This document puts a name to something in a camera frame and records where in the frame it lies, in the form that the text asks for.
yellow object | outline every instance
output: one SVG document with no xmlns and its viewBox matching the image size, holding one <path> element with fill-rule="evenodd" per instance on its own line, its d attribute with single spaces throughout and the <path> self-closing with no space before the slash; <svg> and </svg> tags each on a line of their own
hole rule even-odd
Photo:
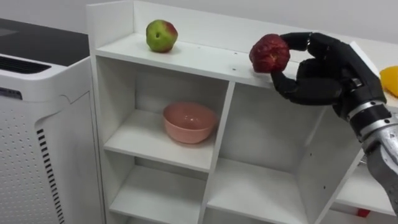
<svg viewBox="0 0 398 224">
<path fill-rule="evenodd" d="M 387 67 L 380 72 L 381 86 L 398 97 L 398 66 Z"/>
</svg>

green apple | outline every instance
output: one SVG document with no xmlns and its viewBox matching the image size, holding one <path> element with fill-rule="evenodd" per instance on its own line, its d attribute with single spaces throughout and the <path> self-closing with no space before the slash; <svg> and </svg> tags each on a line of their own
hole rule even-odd
<svg viewBox="0 0 398 224">
<path fill-rule="evenodd" d="M 147 26 L 147 44 L 154 52 L 171 51 L 177 37 L 178 32 L 170 22 L 157 19 Z"/>
</svg>

white shelf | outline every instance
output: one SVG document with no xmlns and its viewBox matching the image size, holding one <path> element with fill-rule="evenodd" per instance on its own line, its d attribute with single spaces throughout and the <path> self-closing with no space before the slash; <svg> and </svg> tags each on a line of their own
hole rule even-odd
<svg viewBox="0 0 398 224">
<path fill-rule="evenodd" d="M 258 77 L 252 70 L 248 54 L 180 41 L 170 53 L 158 54 L 150 51 L 140 34 L 100 47 L 96 55 L 248 85 L 270 87 L 271 82 L 269 75 Z M 289 62 L 285 74 L 295 77 L 298 65 Z"/>
<path fill-rule="evenodd" d="M 307 224 L 293 175 L 219 159 L 208 207 L 278 224 Z"/>
<path fill-rule="evenodd" d="M 321 224 L 367 224 L 367 222 L 365 218 L 330 210 Z"/>
<path fill-rule="evenodd" d="M 198 145 L 173 141 L 164 129 L 163 116 L 135 110 L 105 143 L 106 150 L 208 172 L 214 138 Z"/>
<path fill-rule="evenodd" d="M 169 224 L 196 224 L 205 182 L 135 166 L 110 206 L 112 212 Z"/>
<path fill-rule="evenodd" d="M 388 196 L 366 166 L 358 166 L 337 196 L 337 203 L 395 215 Z"/>
</svg>

black surface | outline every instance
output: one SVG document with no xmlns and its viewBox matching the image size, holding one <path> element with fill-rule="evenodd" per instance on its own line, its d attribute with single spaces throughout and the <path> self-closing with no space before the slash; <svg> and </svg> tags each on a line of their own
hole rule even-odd
<svg viewBox="0 0 398 224">
<path fill-rule="evenodd" d="M 0 56 L 0 70 L 17 72 L 21 74 L 35 74 L 43 72 L 49 68 L 51 68 L 50 65 L 42 65 L 39 63 L 26 62 L 23 60 Z"/>
<path fill-rule="evenodd" d="M 88 36 L 0 19 L 0 54 L 69 66 L 90 55 Z"/>
</svg>

apple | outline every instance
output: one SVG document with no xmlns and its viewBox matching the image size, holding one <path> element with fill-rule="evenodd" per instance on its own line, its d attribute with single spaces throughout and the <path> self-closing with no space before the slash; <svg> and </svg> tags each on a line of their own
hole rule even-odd
<svg viewBox="0 0 398 224">
<path fill-rule="evenodd" d="M 289 46 L 279 35 L 267 34 L 254 44 L 249 58 L 255 72 L 281 72 L 290 59 Z"/>
<path fill-rule="evenodd" d="M 150 49 L 158 53 L 171 51 L 175 41 L 177 41 L 178 32 L 170 22 L 157 19 L 147 26 L 147 44 Z"/>
</svg>

